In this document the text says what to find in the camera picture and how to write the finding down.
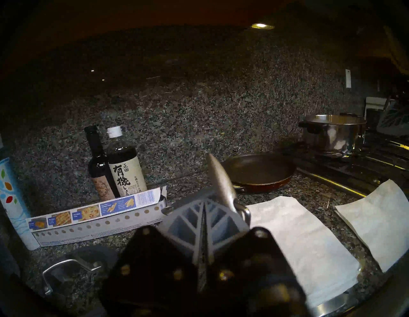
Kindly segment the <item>gray left gripper left finger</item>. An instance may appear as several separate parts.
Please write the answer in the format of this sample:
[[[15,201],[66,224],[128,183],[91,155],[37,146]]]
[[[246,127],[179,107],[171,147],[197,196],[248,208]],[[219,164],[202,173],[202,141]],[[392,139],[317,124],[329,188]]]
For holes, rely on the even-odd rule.
[[[135,231],[100,289],[107,316],[200,316],[196,265],[203,207],[181,207],[159,226]]]

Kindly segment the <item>gray left gripper right finger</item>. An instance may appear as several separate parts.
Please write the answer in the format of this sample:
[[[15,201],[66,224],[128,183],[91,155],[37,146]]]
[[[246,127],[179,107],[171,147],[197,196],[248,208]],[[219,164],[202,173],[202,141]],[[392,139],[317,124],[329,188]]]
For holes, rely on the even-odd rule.
[[[264,227],[238,213],[204,204],[208,263],[206,317],[308,317],[306,295]]]

